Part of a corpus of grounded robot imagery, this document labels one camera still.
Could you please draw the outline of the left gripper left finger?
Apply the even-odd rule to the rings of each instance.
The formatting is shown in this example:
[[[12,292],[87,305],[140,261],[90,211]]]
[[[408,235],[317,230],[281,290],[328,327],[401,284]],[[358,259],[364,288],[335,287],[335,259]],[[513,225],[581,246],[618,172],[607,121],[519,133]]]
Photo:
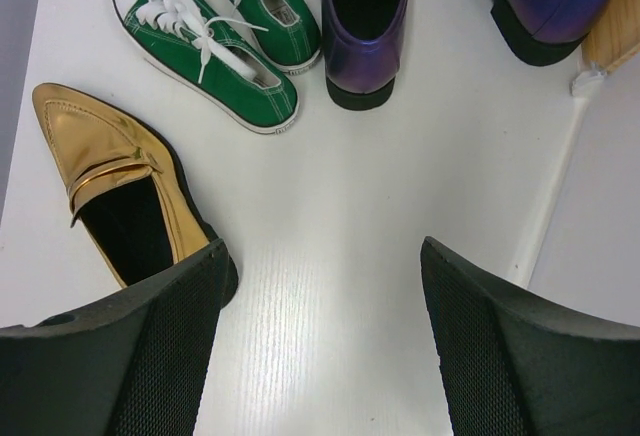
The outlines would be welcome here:
[[[192,434],[228,268],[216,240],[89,305],[2,329],[2,434]]]

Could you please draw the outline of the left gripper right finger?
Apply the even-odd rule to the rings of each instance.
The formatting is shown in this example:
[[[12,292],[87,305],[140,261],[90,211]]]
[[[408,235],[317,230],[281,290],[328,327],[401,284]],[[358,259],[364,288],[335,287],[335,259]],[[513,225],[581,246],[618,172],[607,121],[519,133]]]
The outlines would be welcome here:
[[[553,303],[432,237],[420,258],[454,434],[638,434],[638,327]]]

